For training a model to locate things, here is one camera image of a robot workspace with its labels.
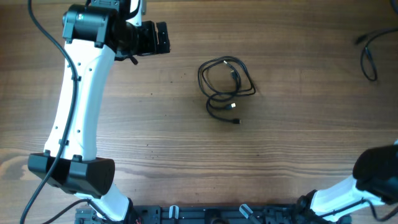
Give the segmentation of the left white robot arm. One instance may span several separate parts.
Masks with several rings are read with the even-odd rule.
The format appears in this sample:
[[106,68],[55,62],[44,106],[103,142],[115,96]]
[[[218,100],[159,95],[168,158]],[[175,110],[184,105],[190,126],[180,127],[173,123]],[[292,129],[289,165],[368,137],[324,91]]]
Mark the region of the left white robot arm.
[[87,1],[63,15],[65,69],[57,114],[41,153],[28,168],[49,184],[88,203],[104,223],[141,223],[130,198],[114,183],[115,163],[97,155],[101,102],[116,61],[170,51],[167,25],[143,21],[144,1]]

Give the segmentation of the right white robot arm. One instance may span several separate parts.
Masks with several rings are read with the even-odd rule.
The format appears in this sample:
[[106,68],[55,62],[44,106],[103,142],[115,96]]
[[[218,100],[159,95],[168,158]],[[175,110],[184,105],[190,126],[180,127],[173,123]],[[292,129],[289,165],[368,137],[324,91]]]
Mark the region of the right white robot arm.
[[376,206],[397,204],[397,143],[364,151],[352,174],[336,185],[314,190],[297,202],[297,214],[305,223],[338,223],[362,208],[369,207],[373,218],[385,222],[397,215],[393,209],[378,217]]

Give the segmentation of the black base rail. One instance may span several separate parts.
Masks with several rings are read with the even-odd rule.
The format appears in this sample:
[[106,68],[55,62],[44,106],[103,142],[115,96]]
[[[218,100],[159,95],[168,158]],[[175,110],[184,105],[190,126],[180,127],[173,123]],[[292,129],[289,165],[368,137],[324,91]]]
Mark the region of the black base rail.
[[124,223],[133,224],[289,224],[327,223],[322,218],[295,211],[294,205],[248,207],[170,207],[135,206],[131,218]]

